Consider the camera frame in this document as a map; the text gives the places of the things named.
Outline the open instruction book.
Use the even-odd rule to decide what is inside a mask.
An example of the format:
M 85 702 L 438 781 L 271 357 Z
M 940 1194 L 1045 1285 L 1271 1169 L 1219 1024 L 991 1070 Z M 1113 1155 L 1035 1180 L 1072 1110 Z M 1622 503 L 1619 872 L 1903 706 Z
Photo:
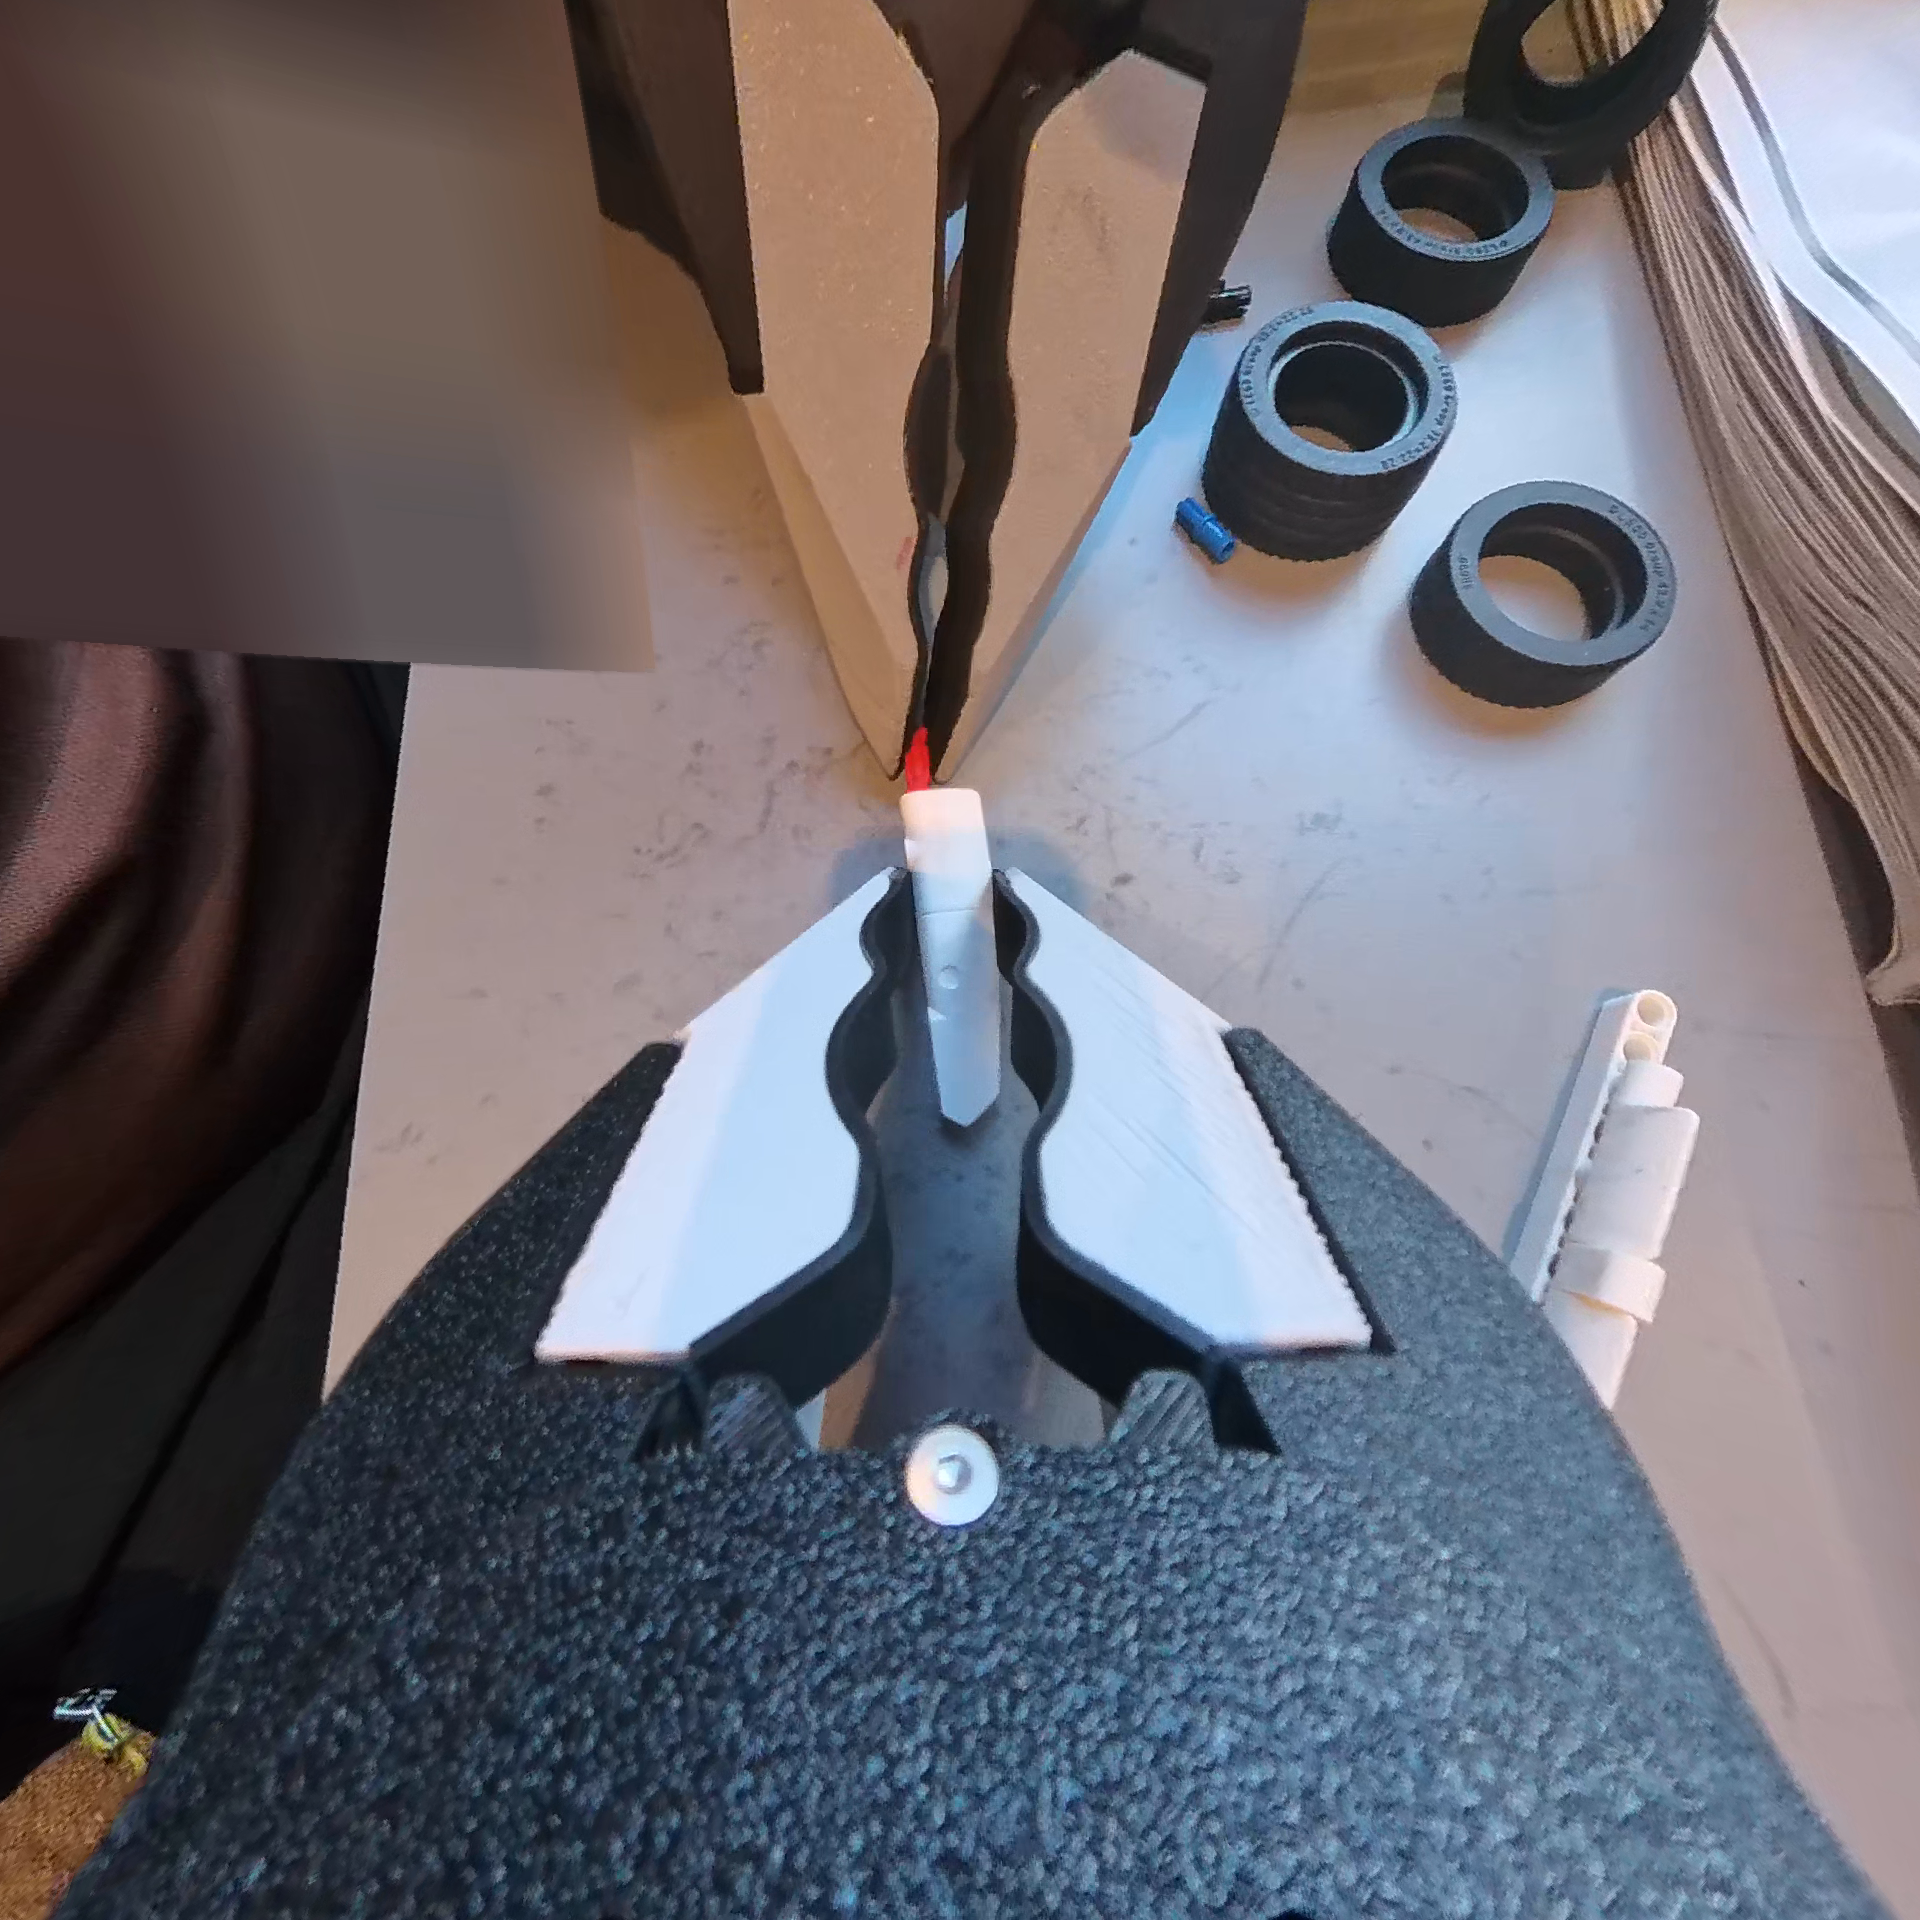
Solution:
M 1917 1001 L 1917 3 L 1720 3 L 1622 207 L 1790 729 Z

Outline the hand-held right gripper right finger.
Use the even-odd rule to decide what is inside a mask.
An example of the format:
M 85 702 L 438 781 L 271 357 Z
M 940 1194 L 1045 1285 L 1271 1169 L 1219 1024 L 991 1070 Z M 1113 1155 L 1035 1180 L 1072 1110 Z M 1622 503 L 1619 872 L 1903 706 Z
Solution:
M 1252 1410 L 1240 1367 L 1378 1324 L 1228 1043 L 1228 1020 L 1018 868 L 997 872 L 1014 1069 L 1040 1105 L 1018 1310 L 1106 1403 L 1151 1372 Z

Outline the person's torso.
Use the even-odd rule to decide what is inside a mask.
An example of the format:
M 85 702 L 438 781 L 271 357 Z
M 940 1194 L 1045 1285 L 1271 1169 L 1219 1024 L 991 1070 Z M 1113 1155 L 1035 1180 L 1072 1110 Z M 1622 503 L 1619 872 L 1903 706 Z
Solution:
M 5 1367 L 323 1099 L 405 671 L 5 639 Z

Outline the small white toy connector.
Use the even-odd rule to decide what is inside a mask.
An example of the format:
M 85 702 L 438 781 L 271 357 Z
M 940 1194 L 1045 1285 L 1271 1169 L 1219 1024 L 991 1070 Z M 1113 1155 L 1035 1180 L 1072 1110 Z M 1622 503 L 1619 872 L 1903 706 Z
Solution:
M 975 913 L 994 889 L 981 792 L 933 782 L 901 792 L 898 809 L 918 918 Z

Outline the white toy brick piece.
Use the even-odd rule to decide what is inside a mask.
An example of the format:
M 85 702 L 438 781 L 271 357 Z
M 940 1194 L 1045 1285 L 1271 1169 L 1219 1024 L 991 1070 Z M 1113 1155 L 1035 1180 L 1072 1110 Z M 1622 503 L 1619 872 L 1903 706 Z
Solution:
M 1004 1013 L 991 898 L 918 913 L 918 941 L 940 1113 L 968 1130 L 1001 1097 Z

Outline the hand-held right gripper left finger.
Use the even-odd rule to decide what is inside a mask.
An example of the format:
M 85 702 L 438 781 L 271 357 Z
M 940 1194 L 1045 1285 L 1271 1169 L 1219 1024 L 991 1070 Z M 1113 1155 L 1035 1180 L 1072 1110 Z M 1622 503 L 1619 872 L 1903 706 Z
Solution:
M 898 1064 L 905 872 L 885 868 L 678 1033 L 540 1334 L 822 1397 L 880 1338 L 891 1236 L 870 1110 Z

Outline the tan wooden board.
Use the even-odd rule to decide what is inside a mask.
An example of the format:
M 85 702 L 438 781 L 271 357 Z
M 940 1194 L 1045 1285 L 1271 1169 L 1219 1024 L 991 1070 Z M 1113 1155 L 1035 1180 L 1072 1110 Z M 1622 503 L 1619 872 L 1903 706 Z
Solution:
M 1429 101 L 1467 68 L 1482 3 L 1311 3 L 1287 117 Z

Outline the person's legs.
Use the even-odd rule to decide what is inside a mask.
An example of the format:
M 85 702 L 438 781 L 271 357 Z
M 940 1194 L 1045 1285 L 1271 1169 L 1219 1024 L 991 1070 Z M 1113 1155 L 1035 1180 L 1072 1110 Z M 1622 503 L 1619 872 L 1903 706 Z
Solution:
M 5 1367 L 5 1788 L 55 1751 L 60 1696 L 166 1726 L 320 1403 L 368 1006 L 373 976 L 294 1134 Z

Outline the black rubber toy tire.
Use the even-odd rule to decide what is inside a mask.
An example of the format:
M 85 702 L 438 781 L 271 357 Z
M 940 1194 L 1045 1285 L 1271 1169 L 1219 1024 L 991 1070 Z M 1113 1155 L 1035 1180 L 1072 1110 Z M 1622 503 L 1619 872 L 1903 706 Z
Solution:
M 1458 423 L 1458 373 L 1435 335 L 1361 300 L 1264 323 L 1225 389 L 1201 492 L 1238 543 L 1298 561 L 1385 535 Z
M 1718 3 L 1664 3 L 1622 51 L 1575 83 L 1544 77 L 1525 34 L 1549 3 L 1485 3 L 1469 48 L 1459 112 L 1536 152 L 1558 189 L 1586 189 L 1669 106 L 1692 74 Z
M 1581 602 L 1584 635 L 1517 620 L 1482 578 L 1489 559 L 1544 566 Z M 1655 524 L 1613 492 L 1549 479 L 1475 498 L 1412 589 L 1412 630 L 1459 692 L 1498 709 L 1563 709 L 1645 655 L 1669 628 L 1680 572 Z
M 1357 164 L 1330 227 L 1330 268 L 1365 304 L 1424 325 L 1492 312 L 1554 213 L 1549 167 L 1506 129 L 1420 117 Z

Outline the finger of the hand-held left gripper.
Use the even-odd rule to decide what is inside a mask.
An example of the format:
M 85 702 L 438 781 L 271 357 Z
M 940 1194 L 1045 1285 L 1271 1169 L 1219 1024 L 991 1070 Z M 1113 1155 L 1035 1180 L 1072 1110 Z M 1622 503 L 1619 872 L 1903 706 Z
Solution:
M 927 746 L 959 766 L 1124 468 L 1205 85 L 1119 51 L 994 133 L 957 300 L 946 578 Z
M 732 3 L 762 389 L 749 423 L 845 706 L 896 774 L 921 639 L 905 418 L 932 343 L 940 117 L 877 3 Z

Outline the white stepped brick assembly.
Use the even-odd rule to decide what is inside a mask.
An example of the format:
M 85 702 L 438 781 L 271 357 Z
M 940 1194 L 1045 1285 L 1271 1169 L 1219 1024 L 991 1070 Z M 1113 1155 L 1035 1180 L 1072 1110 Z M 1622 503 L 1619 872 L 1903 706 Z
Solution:
M 1677 1021 L 1664 988 L 1596 1001 L 1506 1244 L 1510 1274 L 1606 1410 L 1659 1311 L 1664 1247 L 1698 1143 L 1669 1064 Z

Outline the grey desk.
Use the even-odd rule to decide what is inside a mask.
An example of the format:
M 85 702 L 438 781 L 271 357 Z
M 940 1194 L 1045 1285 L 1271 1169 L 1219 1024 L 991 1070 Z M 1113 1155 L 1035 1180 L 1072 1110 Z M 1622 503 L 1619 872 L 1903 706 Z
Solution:
M 603 227 L 652 666 L 417 666 L 327 1380 L 639 1044 L 898 858 L 744 404 L 687 275 Z M 1001 858 L 1266 1033 L 1485 1244 L 1596 998 L 1677 998 L 1702 1115 L 1616 1403 L 1807 1791 L 1917 1915 L 1917 1180 L 1804 774 L 1613 189 L 1444 334 L 1459 422 L 1345 561 L 1174 528 L 1238 357 L 1205 334 L 963 765 Z M 1664 533 L 1664 643 L 1570 709 L 1444 683 L 1404 620 L 1481 497 Z

